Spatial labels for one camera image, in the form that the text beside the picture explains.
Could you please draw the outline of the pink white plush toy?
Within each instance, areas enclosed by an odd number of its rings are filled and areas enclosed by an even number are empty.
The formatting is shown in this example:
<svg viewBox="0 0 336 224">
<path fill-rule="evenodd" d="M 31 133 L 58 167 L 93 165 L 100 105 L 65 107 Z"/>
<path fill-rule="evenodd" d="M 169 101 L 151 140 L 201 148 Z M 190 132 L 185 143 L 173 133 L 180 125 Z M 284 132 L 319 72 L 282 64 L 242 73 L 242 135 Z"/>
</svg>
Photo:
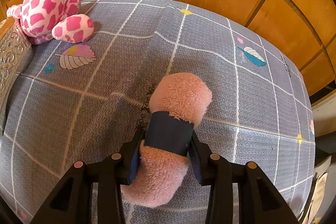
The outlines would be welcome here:
<svg viewBox="0 0 336 224">
<path fill-rule="evenodd" d="M 15 18 L 31 44 L 52 39 L 68 43 L 88 41 L 94 32 L 94 22 L 80 14 L 81 0 L 23 0 L 7 9 L 7 17 Z"/>
</svg>

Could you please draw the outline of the grey checked bed sheet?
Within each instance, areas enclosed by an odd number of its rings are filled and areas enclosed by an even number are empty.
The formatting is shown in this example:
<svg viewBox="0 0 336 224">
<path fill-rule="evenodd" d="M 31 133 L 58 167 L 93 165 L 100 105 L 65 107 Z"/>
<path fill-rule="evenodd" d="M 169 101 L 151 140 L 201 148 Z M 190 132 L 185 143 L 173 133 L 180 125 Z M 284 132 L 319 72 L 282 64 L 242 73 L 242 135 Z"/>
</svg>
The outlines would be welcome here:
<svg viewBox="0 0 336 224">
<path fill-rule="evenodd" d="M 300 215 L 313 179 L 314 127 L 302 74 L 262 35 L 171 0 L 83 0 L 96 34 L 75 46 L 34 46 L 1 132 L 1 197 L 31 221 L 77 160 L 97 162 L 131 140 L 160 80 L 192 73 L 213 100 L 200 141 L 256 162 Z"/>
</svg>

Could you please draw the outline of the silver embossed tissue box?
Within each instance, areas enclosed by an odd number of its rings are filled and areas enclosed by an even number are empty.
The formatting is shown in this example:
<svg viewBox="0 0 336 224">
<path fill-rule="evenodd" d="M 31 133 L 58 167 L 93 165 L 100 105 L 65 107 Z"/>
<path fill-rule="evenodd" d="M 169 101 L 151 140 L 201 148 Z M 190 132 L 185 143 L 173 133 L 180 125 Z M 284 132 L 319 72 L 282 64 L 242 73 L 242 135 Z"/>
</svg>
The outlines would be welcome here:
<svg viewBox="0 0 336 224">
<path fill-rule="evenodd" d="M 32 57 L 31 43 L 18 21 L 7 18 L 1 22 L 1 112 L 6 109 L 8 96 L 18 75 Z"/>
</svg>

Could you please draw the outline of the pink fleece roll blue band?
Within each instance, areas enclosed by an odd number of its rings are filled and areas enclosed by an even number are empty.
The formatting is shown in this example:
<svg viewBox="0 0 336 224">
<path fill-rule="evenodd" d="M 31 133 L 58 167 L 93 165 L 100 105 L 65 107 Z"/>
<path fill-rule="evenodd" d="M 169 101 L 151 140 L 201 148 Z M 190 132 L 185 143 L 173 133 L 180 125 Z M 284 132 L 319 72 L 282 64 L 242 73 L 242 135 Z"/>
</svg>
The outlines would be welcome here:
<svg viewBox="0 0 336 224">
<path fill-rule="evenodd" d="M 162 78 L 149 101 L 146 137 L 139 146 L 137 175 L 121 192 L 130 203 L 157 207 L 168 203 L 189 168 L 187 149 L 212 101 L 212 92 L 192 73 Z"/>
</svg>

